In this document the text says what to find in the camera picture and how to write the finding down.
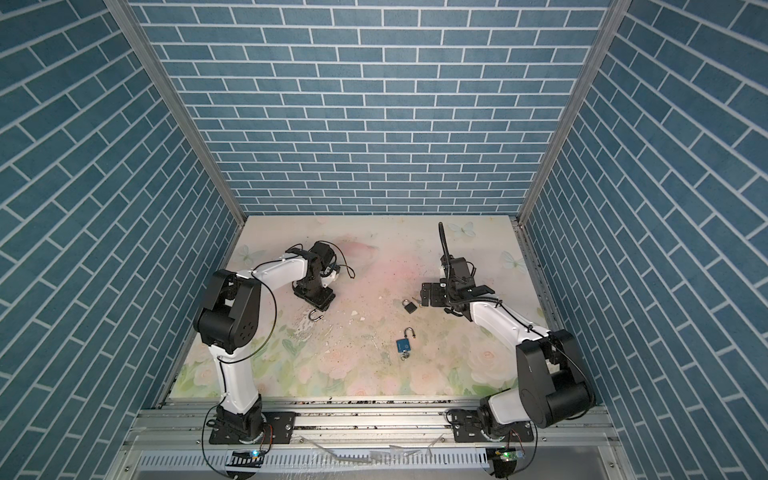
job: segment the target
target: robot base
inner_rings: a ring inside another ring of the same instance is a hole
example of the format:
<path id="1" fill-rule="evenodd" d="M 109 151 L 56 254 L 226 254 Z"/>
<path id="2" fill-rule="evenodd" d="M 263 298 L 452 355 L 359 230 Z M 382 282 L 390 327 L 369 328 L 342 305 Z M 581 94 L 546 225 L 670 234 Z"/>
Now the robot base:
<path id="1" fill-rule="evenodd" d="M 211 445 L 252 445 L 256 442 L 269 445 L 263 435 L 270 432 L 273 444 L 290 443 L 295 419 L 296 414 L 293 412 L 262 413 L 259 395 L 250 410 L 242 414 L 228 412 L 221 406 L 216 407 L 216 418 L 207 423 L 212 428 L 208 442 Z"/>
<path id="2" fill-rule="evenodd" d="M 453 409 L 446 413 L 448 422 L 452 425 L 453 441 L 456 443 L 500 442 L 506 440 L 511 430 L 520 435 L 521 442 L 533 442 L 533 431 L 530 422 L 513 422 L 507 425 L 495 425 L 495 428 L 484 422 L 484 415 L 478 410 Z"/>

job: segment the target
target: blue brick wall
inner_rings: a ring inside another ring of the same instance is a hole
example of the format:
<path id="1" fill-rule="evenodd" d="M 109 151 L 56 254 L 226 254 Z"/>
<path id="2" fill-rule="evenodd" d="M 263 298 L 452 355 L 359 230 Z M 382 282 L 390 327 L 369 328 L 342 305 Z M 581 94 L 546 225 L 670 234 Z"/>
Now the blue brick wall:
<path id="1" fill-rule="evenodd" d="M 247 213 L 516 214 L 609 0 L 258 3 L 131 2 Z"/>
<path id="2" fill-rule="evenodd" d="M 101 0 L 0 2 L 0 184 L 0 478 L 103 475 L 234 225 Z"/>
<path id="3" fill-rule="evenodd" d="M 645 478 L 768 478 L 767 7 L 634 0 L 528 225 Z"/>

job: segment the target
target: table surface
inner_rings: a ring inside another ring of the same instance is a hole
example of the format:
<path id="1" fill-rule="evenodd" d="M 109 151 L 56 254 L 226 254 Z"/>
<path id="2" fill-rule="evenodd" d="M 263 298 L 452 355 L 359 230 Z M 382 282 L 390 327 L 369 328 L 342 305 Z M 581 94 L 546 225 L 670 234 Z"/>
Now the table surface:
<path id="1" fill-rule="evenodd" d="M 227 269 L 238 271 L 277 258 L 286 248 L 316 240 L 338 245 L 356 271 L 331 284 L 336 298 L 312 323 L 313 309 L 285 286 L 275 291 L 277 325 L 269 344 L 251 359 L 264 396 L 485 396 L 517 384 L 514 352 L 483 328 L 442 308 L 409 314 L 403 299 L 419 298 L 423 282 L 437 281 L 442 248 L 477 266 L 475 282 L 507 305 L 546 325 L 531 277 L 507 217 L 249 217 Z M 266 339 L 274 318 L 264 290 L 260 324 L 249 350 Z M 411 327 L 411 356 L 401 360 L 396 340 Z M 170 396 L 220 395 L 213 358 L 197 336 Z"/>

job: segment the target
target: blue padlock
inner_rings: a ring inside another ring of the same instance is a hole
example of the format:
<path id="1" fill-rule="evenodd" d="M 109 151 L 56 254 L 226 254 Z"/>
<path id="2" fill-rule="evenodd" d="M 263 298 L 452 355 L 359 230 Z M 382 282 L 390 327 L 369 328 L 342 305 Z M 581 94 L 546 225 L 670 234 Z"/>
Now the blue padlock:
<path id="1" fill-rule="evenodd" d="M 416 332 L 411 327 L 408 327 L 403 333 L 405 338 L 397 341 L 397 352 L 400 354 L 400 359 L 407 359 L 411 356 L 411 343 L 408 341 L 408 330 L 411 331 L 412 338 L 416 338 Z"/>

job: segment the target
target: padlock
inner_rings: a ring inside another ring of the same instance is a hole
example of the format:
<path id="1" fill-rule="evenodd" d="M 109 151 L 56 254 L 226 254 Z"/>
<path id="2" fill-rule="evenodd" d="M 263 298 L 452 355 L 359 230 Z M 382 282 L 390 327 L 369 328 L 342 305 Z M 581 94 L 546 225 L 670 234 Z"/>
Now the padlock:
<path id="1" fill-rule="evenodd" d="M 402 306 L 405 307 L 406 312 L 408 312 L 408 313 L 414 313 L 416 311 L 416 309 L 418 308 L 410 300 L 403 300 L 402 301 Z"/>
<path id="2" fill-rule="evenodd" d="M 403 334 L 405 335 L 405 338 L 402 338 L 397 341 L 397 352 L 400 354 L 400 359 L 402 360 L 405 360 L 411 356 L 411 343 L 408 340 L 408 330 L 411 331 L 411 335 L 413 336 L 413 338 L 416 338 L 416 332 L 414 332 L 411 327 L 408 327 L 403 332 Z"/>

